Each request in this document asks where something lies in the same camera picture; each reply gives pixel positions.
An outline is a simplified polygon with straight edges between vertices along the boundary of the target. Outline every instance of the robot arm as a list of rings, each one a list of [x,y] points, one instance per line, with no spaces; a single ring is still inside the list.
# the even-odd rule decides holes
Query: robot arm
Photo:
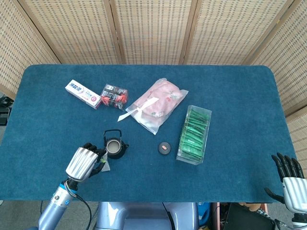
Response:
[[[272,155],[277,166],[278,174],[283,185],[283,196],[274,194],[269,188],[265,192],[273,199],[286,205],[294,213],[292,218],[293,228],[275,220],[277,227],[280,225],[296,230],[307,230],[307,180],[299,162],[280,153]]]
[[[106,150],[97,149],[91,143],[87,143],[77,149],[66,169],[68,179],[63,181],[53,194],[50,203],[39,218],[38,229],[55,229],[72,199],[74,197],[79,198],[76,194],[78,183],[98,174],[102,170],[104,163],[100,162],[100,160],[104,154],[106,154]]]

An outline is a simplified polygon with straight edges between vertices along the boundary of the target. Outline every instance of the blue table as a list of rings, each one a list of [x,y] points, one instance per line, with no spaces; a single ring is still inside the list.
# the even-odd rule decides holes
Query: blue table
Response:
[[[189,93],[153,135],[124,112],[97,110],[65,91],[71,79],[100,94],[106,83],[129,90],[128,104],[157,79]],[[204,163],[176,160],[188,105],[212,110]],[[79,185],[88,201],[272,202],[282,193],[270,155],[295,156],[272,72],[265,66],[34,65],[24,72],[0,147],[0,199],[49,199],[86,142],[103,147],[119,128],[130,147],[111,171]],[[172,150],[158,153],[167,141]]]

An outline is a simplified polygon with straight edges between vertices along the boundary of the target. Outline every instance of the clear plastic box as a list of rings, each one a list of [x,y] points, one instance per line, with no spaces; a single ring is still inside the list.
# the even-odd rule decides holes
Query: clear plastic box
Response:
[[[181,131],[177,160],[198,165],[203,162],[212,111],[188,106]]]

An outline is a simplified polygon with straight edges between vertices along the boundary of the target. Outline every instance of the white box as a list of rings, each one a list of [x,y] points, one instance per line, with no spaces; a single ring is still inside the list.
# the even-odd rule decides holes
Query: white box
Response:
[[[72,95],[87,103],[89,106],[97,109],[101,104],[100,96],[93,91],[87,89],[75,80],[71,80],[65,89]]]

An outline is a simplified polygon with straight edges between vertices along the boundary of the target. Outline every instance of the red and black package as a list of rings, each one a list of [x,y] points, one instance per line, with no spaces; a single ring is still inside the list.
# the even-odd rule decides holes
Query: red and black package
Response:
[[[113,106],[123,110],[128,101],[128,90],[106,84],[101,93],[101,101],[106,106]]]

